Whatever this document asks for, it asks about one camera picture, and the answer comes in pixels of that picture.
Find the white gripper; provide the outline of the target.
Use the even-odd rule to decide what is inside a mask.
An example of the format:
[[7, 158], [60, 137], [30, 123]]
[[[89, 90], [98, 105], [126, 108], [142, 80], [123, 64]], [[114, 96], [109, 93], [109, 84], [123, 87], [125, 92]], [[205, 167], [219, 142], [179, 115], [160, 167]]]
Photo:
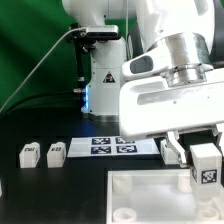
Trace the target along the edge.
[[179, 144], [176, 131], [215, 125], [213, 135], [224, 156], [224, 69], [207, 72], [206, 78], [204, 83], [177, 87], [169, 87], [159, 76], [126, 83], [119, 98], [121, 137], [133, 141], [166, 135], [179, 165], [189, 167], [191, 153]]

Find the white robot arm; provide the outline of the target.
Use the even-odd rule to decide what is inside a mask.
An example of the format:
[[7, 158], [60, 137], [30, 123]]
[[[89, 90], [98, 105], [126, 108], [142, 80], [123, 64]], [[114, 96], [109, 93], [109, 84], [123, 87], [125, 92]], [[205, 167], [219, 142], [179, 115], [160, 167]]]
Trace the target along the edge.
[[224, 130], [224, 68], [210, 54], [213, 0], [62, 0], [91, 55], [83, 113], [126, 140], [163, 136], [181, 165], [182, 133]]

